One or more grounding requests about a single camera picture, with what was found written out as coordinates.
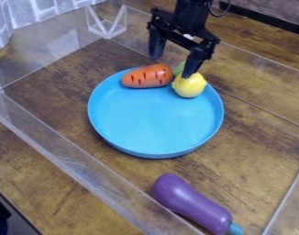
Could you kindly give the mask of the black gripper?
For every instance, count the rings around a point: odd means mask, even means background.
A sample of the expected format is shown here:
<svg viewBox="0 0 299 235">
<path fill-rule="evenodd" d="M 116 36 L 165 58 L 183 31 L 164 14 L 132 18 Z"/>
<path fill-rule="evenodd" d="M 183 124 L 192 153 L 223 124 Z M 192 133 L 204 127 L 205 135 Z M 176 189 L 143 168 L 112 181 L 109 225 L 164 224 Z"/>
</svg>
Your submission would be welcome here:
<svg viewBox="0 0 299 235">
<path fill-rule="evenodd" d="M 147 24 L 149 31 L 149 58 L 161 57 L 165 42 L 169 40 L 187 50 L 185 66 L 181 73 L 188 78 L 211 59 L 219 38 L 205 28 L 205 20 L 211 12 L 213 0 L 176 0 L 173 12 L 157 7 L 151 9 L 151 21 Z"/>
</svg>

